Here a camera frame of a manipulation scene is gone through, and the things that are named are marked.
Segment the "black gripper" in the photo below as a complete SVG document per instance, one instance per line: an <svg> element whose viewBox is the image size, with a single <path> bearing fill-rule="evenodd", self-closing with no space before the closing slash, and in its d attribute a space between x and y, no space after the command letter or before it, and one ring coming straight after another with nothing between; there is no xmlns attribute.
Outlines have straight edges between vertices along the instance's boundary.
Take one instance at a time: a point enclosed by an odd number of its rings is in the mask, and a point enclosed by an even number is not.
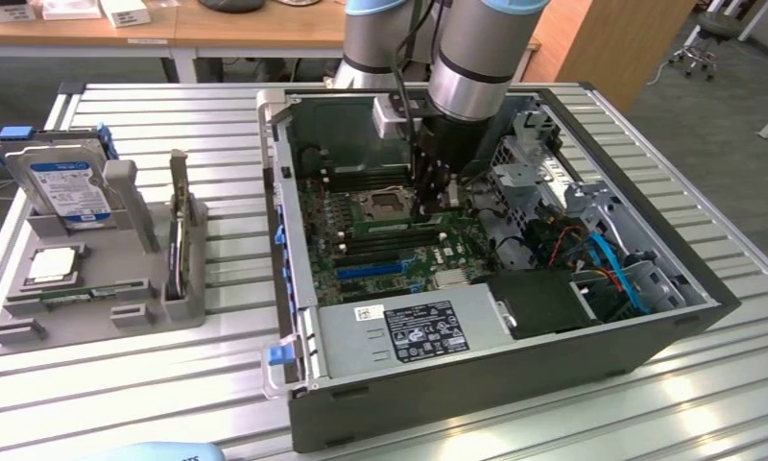
<svg viewBox="0 0 768 461"><path fill-rule="evenodd" d="M411 216L443 209L449 183L474 159L487 120L466 122L446 115L425 117L411 146Z"/></svg>

